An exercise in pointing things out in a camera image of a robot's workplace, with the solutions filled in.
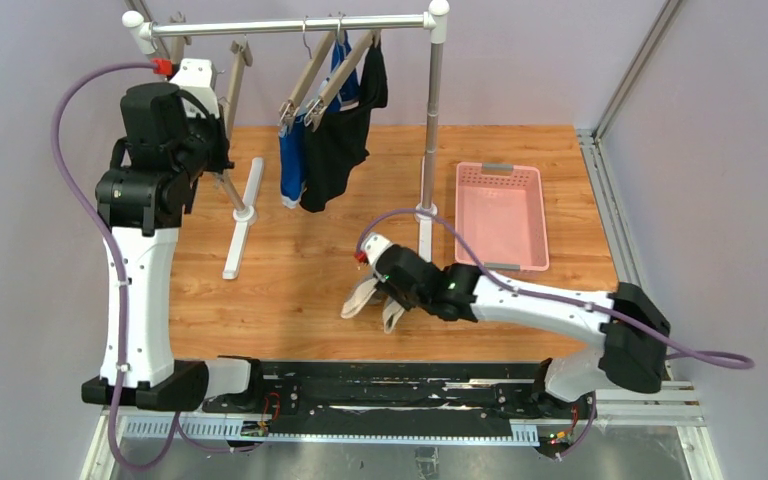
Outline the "grey white underwear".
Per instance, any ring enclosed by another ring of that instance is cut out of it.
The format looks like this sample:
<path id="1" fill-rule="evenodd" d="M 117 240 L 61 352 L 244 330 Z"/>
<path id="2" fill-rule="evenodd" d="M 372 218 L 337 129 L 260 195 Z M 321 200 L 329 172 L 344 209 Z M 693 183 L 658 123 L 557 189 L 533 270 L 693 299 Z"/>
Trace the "grey white underwear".
<path id="1" fill-rule="evenodd" d="M 369 306 L 381 307 L 381 320 L 385 334 L 391 334 L 406 313 L 405 307 L 378 289 L 378 279 L 372 274 L 364 276 L 350 290 L 343 302 L 340 317 L 343 319 L 354 318 Z"/>

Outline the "beige clip hanger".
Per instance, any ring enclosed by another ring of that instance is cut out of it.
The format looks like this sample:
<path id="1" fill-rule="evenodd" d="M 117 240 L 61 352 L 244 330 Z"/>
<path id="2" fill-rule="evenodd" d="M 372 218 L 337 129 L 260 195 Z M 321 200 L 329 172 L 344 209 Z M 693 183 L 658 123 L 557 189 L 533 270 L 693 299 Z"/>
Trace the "beige clip hanger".
<path id="1" fill-rule="evenodd" d="M 228 141 L 231 141 L 233 135 L 244 73 L 253 64 L 252 51 L 245 35 L 231 42 L 230 51 L 233 62 L 230 69 L 229 84 L 224 99 L 220 101 Z"/>

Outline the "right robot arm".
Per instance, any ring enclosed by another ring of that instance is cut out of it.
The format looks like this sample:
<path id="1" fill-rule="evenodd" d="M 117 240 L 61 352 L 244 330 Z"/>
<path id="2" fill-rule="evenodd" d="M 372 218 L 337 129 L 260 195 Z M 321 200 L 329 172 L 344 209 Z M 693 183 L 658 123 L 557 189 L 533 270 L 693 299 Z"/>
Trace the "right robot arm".
<path id="1" fill-rule="evenodd" d="M 615 386 L 660 392 L 670 324 L 641 288 L 573 291 L 523 282 L 477 265 L 440 268 L 414 250 L 375 236 L 357 254 L 373 287 L 401 311 L 419 308 L 444 321 L 510 323 L 560 334 L 585 349 L 544 360 L 531 401 L 562 407 Z"/>

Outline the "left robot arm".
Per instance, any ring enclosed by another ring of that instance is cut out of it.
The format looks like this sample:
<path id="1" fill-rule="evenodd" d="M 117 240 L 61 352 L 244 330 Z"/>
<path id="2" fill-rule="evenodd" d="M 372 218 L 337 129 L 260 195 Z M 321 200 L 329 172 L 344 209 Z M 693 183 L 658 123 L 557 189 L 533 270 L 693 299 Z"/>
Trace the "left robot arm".
<path id="1" fill-rule="evenodd" d="M 81 387 L 88 404 L 190 412 L 215 397 L 247 409 L 265 394 L 259 360 L 174 357 L 169 334 L 171 267 L 200 177 L 230 166 L 213 100 L 172 82 L 129 88 L 125 134 L 95 187 L 111 281 L 107 349 Z"/>

